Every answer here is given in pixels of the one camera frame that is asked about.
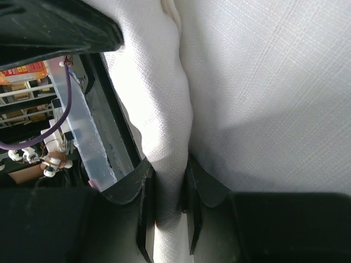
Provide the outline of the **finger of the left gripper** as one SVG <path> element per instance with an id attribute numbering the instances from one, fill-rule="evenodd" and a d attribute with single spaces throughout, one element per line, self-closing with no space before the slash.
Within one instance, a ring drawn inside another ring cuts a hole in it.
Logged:
<path id="1" fill-rule="evenodd" d="M 1 1 L 1 70 L 118 50 L 117 22 L 84 1 Z"/>

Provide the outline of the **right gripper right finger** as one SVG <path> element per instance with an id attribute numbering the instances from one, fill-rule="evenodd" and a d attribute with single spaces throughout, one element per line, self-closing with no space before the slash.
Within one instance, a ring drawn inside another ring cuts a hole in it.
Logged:
<path id="1" fill-rule="evenodd" d="M 350 262 L 350 196 L 235 192 L 190 156 L 183 181 L 195 262 Z"/>

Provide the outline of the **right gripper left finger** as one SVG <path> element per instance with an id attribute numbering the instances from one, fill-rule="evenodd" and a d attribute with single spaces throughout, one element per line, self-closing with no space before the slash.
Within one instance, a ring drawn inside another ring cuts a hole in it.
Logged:
<path id="1" fill-rule="evenodd" d="M 1 262 L 152 262 L 154 229 L 147 160 L 103 192 L 1 190 Z"/>

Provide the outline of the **white cloth napkin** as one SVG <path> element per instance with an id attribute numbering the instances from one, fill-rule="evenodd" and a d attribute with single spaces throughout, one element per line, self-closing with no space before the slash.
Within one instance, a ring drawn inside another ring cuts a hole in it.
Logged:
<path id="1" fill-rule="evenodd" d="M 350 193 L 350 1 L 90 1 L 157 174 L 156 262 L 192 262 L 189 154 L 233 191 Z"/>

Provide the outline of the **person hand in background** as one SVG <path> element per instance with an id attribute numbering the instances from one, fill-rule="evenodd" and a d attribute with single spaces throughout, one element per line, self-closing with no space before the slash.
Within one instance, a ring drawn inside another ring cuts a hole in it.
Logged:
<path id="1" fill-rule="evenodd" d="M 16 184 L 23 184 L 43 176 L 52 178 L 59 169 L 71 168 L 72 160 L 59 151 L 49 152 L 41 164 L 9 173 Z"/>

